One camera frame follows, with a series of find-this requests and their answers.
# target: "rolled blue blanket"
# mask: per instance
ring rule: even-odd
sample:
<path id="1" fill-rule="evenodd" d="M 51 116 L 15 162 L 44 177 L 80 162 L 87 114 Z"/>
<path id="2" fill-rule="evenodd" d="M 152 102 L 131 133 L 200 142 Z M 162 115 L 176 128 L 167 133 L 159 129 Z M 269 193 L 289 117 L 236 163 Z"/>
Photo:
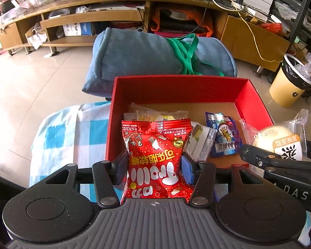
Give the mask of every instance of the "rolled blue blanket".
<path id="1" fill-rule="evenodd" d="M 236 77 L 235 61 L 213 37 L 168 39 L 151 33 L 107 28 L 99 34 L 82 89 L 111 98 L 116 76 L 202 74 Z"/>

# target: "wooden tv stand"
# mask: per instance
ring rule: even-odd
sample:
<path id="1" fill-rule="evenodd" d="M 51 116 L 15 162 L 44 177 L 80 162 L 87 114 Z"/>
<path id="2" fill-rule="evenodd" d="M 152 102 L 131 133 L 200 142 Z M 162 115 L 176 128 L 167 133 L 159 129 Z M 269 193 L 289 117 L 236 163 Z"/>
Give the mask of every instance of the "wooden tv stand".
<path id="1" fill-rule="evenodd" d="M 51 11 L 76 7 L 80 5 L 90 5 L 100 2 L 113 1 L 145 1 L 145 10 L 141 15 L 137 10 L 105 10 L 70 14 L 54 19 L 48 19 Z M 5 50 L 12 50 L 31 46 L 25 37 L 25 33 L 38 21 L 47 34 L 48 41 L 43 46 L 51 48 L 52 53 L 56 53 L 56 47 L 77 47 L 93 46 L 95 36 L 67 36 L 58 39 L 56 37 L 57 26 L 77 22 L 92 21 L 142 21 L 149 30 L 150 10 L 158 2 L 171 2 L 177 4 L 194 5 L 208 7 L 213 20 L 213 36 L 223 42 L 234 58 L 259 65 L 261 67 L 275 71 L 279 65 L 277 62 L 265 62 L 260 59 L 256 50 L 253 37 L 246 24 L 233 16 L 229 16 L 228 11 L 217 7 L 212 1 L 205 0 L 58 0 L 48 5 L 37 7 L 27 11 L 26 15 L 15 19 L 0 29 L 0 42 Z M 256 25 L 249 24 L 258 44 L 259 51 L 263 58 L 267 60 L 281 61 L 287 51 L 289 42 L 276 34 L 273 34 Z"/>

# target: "yellow cable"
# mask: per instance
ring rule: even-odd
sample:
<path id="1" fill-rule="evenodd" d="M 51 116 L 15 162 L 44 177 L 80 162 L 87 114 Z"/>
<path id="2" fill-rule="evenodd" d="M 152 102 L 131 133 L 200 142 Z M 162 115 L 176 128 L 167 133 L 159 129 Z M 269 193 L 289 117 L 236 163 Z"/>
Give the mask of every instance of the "yellow cable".
<path id="1" fill-rule="evenodd" d="M 275 63 L 281 63 L 281 62 L 283 61 L 283 60 L 281 60 L 281 61 L 276 61 L 276 60 L 269 61 L 269 60 L 264 59 L 264 58 L 261 56 L 261 54 L 260 54 L 260 52 L 259 52 L 259 49 L 258 49 L 258 46 L 257 46 L 256 37 L 255 37 L 255 35 L 253 34 L 253 32 L 252 32 L 251 27 L 249 26 L 249 24 L 242 18 L 241 14 L 239 13 L 239 11 L 241 11 L 241 10 L 238 10 L 238 8 L 237 8 L 237 6 L 236 6 L 235 3 L 234 3 L 234 6 L 235 6 L 236 10 L 230 10 L 230 9 L 226 9 L 226 8 L 224 8 L 224 7 L 220 6 L 220 5 L 218 5 L 214 0 L 212 0 L 212 1 L 213 1 L 213 3 L 214 3 L 216 6 L 218 6 L 218 7 L 221 8 L 221 9 L 228 10 L 228 11 L 236 11 L 236 12 L 238 13 L 238 15 L 240 16 L 241 20 L 244 21 L 244 23 L 248 26 L 248 28 L 249 28 L 249 30 L 250 30 L 250 32 L 251 32 L 251 34 L 252 34 L 253 41 L 254 41 L 254 43 L 255 43 L 255 46 L 256 46 L 256 49 L 257 49 L 257 52 L 258 52 L 258 55 L 259 55 L 260 59 L 262 59 L 262 60 L 265 61 L 265 62 L 269 62 L 269 63 L 273 63 L 273 62 L 275 62 Z"/>

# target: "checkered cloth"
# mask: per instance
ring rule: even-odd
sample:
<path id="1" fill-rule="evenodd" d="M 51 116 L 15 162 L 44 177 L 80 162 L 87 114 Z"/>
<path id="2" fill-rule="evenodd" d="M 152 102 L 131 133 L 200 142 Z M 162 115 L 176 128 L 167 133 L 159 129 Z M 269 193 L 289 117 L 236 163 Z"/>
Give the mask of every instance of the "checkered cloth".
<path id="1" fill-rule="evenodd" d="M 105 160 L 109 111 L 105 101 L 70 106 L 45 118 L 31 147 L 29 185 L 69 163 L 89 168 Z M 122 191 L 116 191 L 120 198 Z M 96 202 L 93 184 L 81 184 L 80 192 Z"/>

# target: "green strap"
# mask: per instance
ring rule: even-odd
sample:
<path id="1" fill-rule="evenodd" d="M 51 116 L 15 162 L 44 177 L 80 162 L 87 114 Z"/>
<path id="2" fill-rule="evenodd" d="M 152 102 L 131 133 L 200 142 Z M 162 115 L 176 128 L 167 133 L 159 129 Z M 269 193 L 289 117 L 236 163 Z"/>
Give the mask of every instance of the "green strap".
<path id="1" fill-rule="evenodd" d="M 184 38 L 193 38 L 193 41 L 191 45 L 183 41 Z M 186 36 L 182 37 L 177 37 L 177 38 L 166 38 L 170 46 L 172 47 L 177 59 L 182 63 L 183 65 L 183 71 L 181 74 L 185 75 L 201 75 L 201 73 L 195 71 L 194 69 L 196 68 L 197 64 L 197 57 L 194 54 L 195 50 L 198 45 L 198 37 L 196 34 L 188 34 Z M 223 72 L 213 66 L 214 68 L 218 69 L 219 71 L 219 76 L 224 76 Z"/>

